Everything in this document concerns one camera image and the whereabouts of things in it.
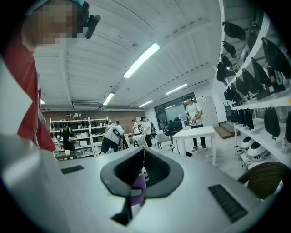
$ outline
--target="wooden step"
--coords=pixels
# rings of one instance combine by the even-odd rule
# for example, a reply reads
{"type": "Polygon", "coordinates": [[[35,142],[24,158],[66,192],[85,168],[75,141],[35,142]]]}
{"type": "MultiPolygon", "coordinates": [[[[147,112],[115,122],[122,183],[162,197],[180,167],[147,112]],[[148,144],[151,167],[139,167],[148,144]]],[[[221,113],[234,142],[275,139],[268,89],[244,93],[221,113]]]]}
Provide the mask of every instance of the wooden step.
{"type": "Polygon", "coordinates": [[[234,126],[231,126],[230,124],[223,122],[219,124],[220,126],[224,127],[231,135],[234,137],[235,135],[235,128],[234,126]]]}
{"type": "Polygon", "coordinates": [[[233,137],[232,134],[222,126],[215,127],[215,130],[218,132],[222,139],[233,137]]]}

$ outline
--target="gray floor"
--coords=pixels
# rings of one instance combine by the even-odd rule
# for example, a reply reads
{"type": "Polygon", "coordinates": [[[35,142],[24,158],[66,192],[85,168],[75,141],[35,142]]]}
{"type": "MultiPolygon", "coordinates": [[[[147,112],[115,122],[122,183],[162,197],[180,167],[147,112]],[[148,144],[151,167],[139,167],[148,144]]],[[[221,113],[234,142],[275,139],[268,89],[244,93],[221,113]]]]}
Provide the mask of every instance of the gray floor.
{"type": "MultiPolygon", "coordinates": [[[[186,151],[193,153],[193,155],[190,158],[200,159],[211,164],[212,157],[211,157],[210,137],[206,137],[205,140],[206,140],[206,146],[208,149],[206,152],[202,150],[201,146],[199,146],[198,150],[196,150],[195,152],[191,152],[194,146],[192,139],[185,140],[186,151]]],[[[233,177],[234,179],[237,179],[247,169],[242,167],[241,158],[239,156],[235,156],[235,151],[234,151],[235,138],[232,137],[228,139],[222,139],[216,132],[215,140],[216,140],[216,167],[224,171],[226,174],[233,177]]],[[[242,140],[241,136],[238,136],[237,140],[238,140],[238,143],[240,144],[242,140]]],[[[178,147],[182,148],[182,141],[178,142],[178,147]]]]}

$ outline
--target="sneaker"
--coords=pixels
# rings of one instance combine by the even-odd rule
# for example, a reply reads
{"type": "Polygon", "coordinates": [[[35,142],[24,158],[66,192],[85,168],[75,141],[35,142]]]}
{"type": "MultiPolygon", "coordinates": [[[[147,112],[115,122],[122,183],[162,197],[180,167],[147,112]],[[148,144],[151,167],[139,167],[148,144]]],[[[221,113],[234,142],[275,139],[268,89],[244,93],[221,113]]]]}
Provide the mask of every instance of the sneaker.
{"type": "Polygon", "coordinates": [[[192,151],[196,151],[198,149],[198,147],[193,147],[193,150],[192,151]]]}

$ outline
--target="person in red shirt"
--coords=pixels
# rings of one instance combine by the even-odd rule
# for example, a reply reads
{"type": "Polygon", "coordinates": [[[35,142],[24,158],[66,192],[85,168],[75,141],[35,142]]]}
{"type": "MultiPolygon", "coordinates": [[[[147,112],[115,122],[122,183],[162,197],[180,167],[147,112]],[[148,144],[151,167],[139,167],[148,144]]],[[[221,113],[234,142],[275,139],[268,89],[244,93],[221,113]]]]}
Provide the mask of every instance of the person in red shirt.
{"type": "Polygon", "coordinates": [[[46,127],[38,119],[41,89],[33,52],[38,46],[59,43],[78,31],[78,10],[82,0],[41,0],[16,30],[3,53],[3,62],[16,82],[32,100],[18,130],[24,139],[33,140],[40,149],[53,152],[55,146],[46,127]]]}

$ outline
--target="white floor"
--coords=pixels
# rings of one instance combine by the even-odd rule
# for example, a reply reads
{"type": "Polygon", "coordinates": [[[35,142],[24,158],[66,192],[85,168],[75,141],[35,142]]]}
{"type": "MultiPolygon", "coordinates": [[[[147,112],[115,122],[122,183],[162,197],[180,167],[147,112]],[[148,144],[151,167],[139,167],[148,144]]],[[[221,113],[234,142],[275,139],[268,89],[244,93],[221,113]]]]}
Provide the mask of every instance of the white floor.
{"type": "MultiPolygon", "coordinates": [[[[241,158],[239,156],[235,156],[234,151],[235,138],[232,137],[228,139],[222,139],[216,132],[215,140],[216,140],[216,167],[224,171],[226,174],[233,177],[234,179],[237,179],[243,173],[245,173],[247,169],[242,167],[241,158]]],[[[237,140],[240,145],[242,141],[242,136],[238,136],[237,140]]],[[[212,157],[211,157],[210,137],[206,137],[205,141],[206,147],[208,149],[206,152],[202,150],[201,146],[199,146],[198,150],[196,150],[195,152],[191,152],[194,146],[193,140],[186,139],[185,140],[186,151],[191,152],[193,154],[190,158],[200,159],[211,164],[212,157]]],[[[182,141],[178,142],[178,147],[182,148],[182,141]]]]}

